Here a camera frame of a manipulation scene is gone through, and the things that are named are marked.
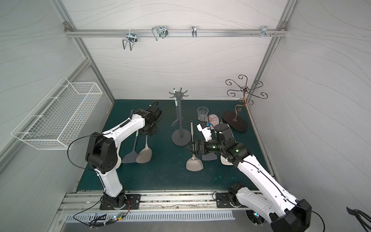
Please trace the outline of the steel turner metal handle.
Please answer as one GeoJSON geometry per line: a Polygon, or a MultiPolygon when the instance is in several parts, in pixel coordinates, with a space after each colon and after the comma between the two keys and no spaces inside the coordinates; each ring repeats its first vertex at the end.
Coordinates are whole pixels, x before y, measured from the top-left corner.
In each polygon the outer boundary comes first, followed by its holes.
{"type": "MultiPolygon", "coordinates": [[[[193,130],[193,120],[190,121],[191,127],[191,142],[194,142],[194,130],[193,130]]],[[[192,157],[186,162],[186,169],[191,172],[198,172],[203,169],[202,161],[196,157],[195,153],[192,153],[192,157]]]]}

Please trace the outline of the cream spatula wooden handle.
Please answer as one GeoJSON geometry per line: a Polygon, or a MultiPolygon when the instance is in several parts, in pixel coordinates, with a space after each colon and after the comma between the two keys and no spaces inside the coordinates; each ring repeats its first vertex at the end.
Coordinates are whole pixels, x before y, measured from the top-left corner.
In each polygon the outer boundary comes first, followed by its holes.
{"type": "Polygon", "coordinates": [[[220,156],[220,160],[223,165],[233,166],[233,163],[223,156],[220,156]]]}

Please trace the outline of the dark brown handled utensil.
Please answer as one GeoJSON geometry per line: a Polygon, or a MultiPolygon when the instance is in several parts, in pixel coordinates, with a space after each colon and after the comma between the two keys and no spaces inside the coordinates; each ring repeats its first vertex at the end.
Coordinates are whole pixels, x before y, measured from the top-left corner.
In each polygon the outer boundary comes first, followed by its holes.
{"type": "Polygon", "coordinates": [[[148,136],[146,136],[145,147],[138,154],[136,162],[139,164],[147,163],[151,160],[152,154],[153,154],[152,149],[148,146],[148,136]]]}

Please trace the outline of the grey slotted turner mint handle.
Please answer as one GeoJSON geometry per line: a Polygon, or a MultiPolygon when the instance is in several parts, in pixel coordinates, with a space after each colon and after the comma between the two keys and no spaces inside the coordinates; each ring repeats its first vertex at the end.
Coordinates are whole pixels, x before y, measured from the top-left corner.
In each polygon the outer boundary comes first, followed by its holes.
{"type": "Polygon", "coordinates": [[[174,127],[174,126],[179,122],[179,110],[178,110],[178,101],[177,101],[177,98],[174,99],[174,102],[175,102],[175,108],[176,108],[176,115],[177,115],[177,118],[176,118],[176,120],[171,124],[172,127],[174,127]]]}

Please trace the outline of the cream spoon wooden handle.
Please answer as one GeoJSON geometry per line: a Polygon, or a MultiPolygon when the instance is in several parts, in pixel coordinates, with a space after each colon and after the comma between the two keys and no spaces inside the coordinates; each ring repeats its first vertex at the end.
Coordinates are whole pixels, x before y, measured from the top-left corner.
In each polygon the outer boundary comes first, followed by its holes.
{"type": "Polygon", "coordinates": [[[118,169],[121,165],[121,162],[122,162],[122,159],[120,157],[120,148],[121,148],[121,145],[118,145],[117,146],[117,163],[116,163],[116,169],[118,169]]]}

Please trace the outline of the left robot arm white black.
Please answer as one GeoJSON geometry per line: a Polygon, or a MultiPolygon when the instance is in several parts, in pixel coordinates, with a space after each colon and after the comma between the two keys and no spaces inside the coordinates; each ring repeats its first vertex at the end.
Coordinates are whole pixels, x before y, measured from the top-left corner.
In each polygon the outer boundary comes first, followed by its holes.
{"type": "Polygon", "coordinates": [[[103,203],[109,203],[114,209],[122,209],[127,201],[125,190],[117,175],[116,165],[121,143],[133,133],[153,135],[162,111],[158,101],[146,110],[132,110],[129,117],[115,127],[88,135],[88,147],[85,160],[91,165],[103,186],[103,203]]]}

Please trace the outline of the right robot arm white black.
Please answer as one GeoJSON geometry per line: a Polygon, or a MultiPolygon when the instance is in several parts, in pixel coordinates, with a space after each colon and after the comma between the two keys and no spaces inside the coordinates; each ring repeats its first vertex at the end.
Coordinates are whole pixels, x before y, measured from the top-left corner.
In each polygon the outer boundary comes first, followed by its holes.
{"type": "Polygon", "coordinates": [[[260,190],[257,194],[242,184],[235,184],[228,191],[229,203],[234,208],[248,207],[255,224],[269,223],[274,232],[304,232],[310,227],[314,213],[305,200],[298,200],[284,189],[260,164],[256,156],[238,143],[229,124],[219,123],[211,130],[208,121],[197,125],[204,139],[192,140],[186,148],[194,156],[201,153],[219,154],[248,177],[260,190]]]}

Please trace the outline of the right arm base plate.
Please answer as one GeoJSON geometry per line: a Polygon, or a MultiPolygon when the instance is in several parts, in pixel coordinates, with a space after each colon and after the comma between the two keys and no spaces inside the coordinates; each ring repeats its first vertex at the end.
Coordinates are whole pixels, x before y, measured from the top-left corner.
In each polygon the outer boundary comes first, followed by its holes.
{"type": "Polygon", "coordinates": [[[213,199],[216,202],[217,208],[240,208],[241,205],[234,205],[230,199],[228,193],[222,192],[219,193],[217,191],[213,192],[212,195],[213,199]]]}

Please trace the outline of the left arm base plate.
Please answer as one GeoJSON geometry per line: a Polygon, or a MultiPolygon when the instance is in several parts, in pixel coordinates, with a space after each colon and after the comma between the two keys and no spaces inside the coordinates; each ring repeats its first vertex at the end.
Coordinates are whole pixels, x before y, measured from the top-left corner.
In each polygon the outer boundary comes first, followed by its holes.
{"type": "Polygon", "coordinates": [[[136,210],[139,209],[141,194],[120,194],[113,198],[103,194],[100,210],[136,210]]]}

